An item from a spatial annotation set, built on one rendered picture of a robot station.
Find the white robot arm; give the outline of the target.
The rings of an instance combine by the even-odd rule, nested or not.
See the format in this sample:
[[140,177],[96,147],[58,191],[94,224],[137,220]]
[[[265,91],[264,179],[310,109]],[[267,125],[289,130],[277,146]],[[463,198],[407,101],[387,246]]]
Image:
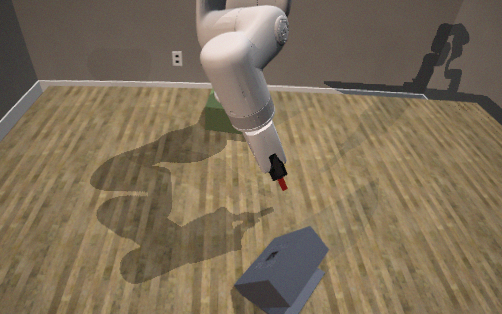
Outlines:
[[291,2],[196,0],[201,65],[238,129],[259,127],[274,112],[262,71],[288,39]]

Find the red peg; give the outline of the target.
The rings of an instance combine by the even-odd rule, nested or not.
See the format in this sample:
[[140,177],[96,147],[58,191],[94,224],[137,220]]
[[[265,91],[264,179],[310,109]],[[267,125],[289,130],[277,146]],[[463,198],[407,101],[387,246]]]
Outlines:
[[278,182],[280,184],[280,187],[281,187],[282,191],[288,189],[287,186],[286,186],[286,183],[284,181],[284,178],[278,179]]

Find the grey sloped panel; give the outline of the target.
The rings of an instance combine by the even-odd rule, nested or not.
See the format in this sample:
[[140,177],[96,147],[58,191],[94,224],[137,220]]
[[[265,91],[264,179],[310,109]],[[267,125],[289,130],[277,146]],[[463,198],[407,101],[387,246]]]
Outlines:
[[299,314],[325,274],[318,266],[328,251],[311,226],[276,237],[234,286],[267,314]]

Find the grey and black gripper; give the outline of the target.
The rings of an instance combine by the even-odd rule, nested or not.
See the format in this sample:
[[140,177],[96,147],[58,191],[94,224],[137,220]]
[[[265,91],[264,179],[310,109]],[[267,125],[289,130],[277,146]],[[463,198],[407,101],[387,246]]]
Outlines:
[[287,159],[272,121],[274,115],[275,106],[271,118],[259,127],[243,130],[232,126],[243,133],[261,171],[265,174],[269,172],[272,180],[276,181],[287,175],[283,164]]

